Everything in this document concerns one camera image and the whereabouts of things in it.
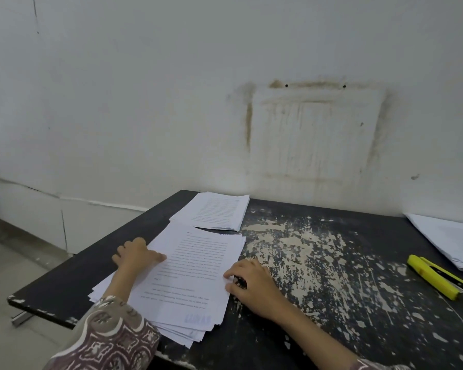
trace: person's right hand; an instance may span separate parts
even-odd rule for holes
[[[241,277],[247,282],[243,289],[235,283],[228,283],[225,289],[236,296],[242,304],[257,315],[277,322],[291,304],[278,289],[265,266],[261,266],[257,258],[235,262],[223,276]]]

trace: hand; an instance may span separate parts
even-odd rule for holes
[[[143,238],[126,241],[117,248],[117,252],[118,254],[111,256],[111,259],[117,264],[118,269],[133,272],[135,275],[166,260],[166,255],[148,250]]]
[[[223,274],[225,278],[232,275],[243,278],[247,289],[235,283],[228,283],[225,289],[257,315],[278,322],[283,312],[292,306],[274,284],[268,268],[261,266],[257,258],[235,262]]]

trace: person's left hand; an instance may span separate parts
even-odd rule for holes
[[[126,241],[117,248],[117,252],[118,254],[111,256],[111,259],[117,264],[118,269],[130,270],[136,275],[166,260],[166,255],[148,250],[143,238]]]

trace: person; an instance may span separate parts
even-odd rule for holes
[[[127,301],[137,276],[165,259],[166,255],[148,250],[142,238],[118,247],[112,256],[118,269],[103,297],[43,369],[145,370],[160,334]],[[409,370],[404,365],[386,367],[362,359],[337,342],[283,296],[268,268],[257,259],[238,261],[223,276],[244,279],[245,289],[228,283],[226,290],[255,314],[280,325],[320,370]]]

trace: worn table surface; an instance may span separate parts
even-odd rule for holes
[[[16,292],[19,309],[73,328],[87,295],[115,269],[118,245],[150,242],[196,192],[180,191]],[[359,355],[416,368],[463,368],[463,298],[441,297],[405,266],[416,254],[463,278],[405,218],[250,200],[242,256],[267,264],[278,286]],[[191,350],[163,338],[160,357],[197,369],[314,368],[274,324],[230,298],[221,326]]]

